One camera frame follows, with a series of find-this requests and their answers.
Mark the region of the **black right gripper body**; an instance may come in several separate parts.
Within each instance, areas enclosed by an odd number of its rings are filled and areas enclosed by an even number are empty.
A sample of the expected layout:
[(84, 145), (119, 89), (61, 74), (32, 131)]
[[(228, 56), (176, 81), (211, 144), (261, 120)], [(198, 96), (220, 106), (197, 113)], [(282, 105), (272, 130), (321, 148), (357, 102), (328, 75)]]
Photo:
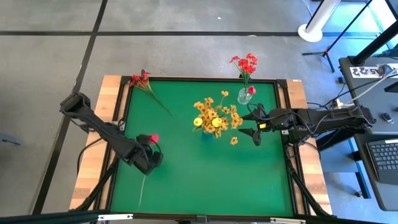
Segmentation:
[[(259, 115), (259, 119), (255, 122), (257, 125), (256, 129), (260, 130), (261, 133), (290, 130), (297, 125), (295, 116), (290, 110), (276, 109), (266, 114), (264, 110), (258, 108), (253, 113)], [(257, 138), (252, 138), (252, 140), (256, 146), (261, 145), (261, 135)]]

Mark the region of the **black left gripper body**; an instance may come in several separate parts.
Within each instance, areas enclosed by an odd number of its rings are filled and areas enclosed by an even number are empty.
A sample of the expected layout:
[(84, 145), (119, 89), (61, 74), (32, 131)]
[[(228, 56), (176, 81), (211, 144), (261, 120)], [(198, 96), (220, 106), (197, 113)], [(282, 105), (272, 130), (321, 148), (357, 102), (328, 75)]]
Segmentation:
[(140, 134), (135, 143), (127, 157), (127, 163), (138, 168), (144, 175), (149, 175), (162, 163), (164, 155), (161, 148), (153, 135)]

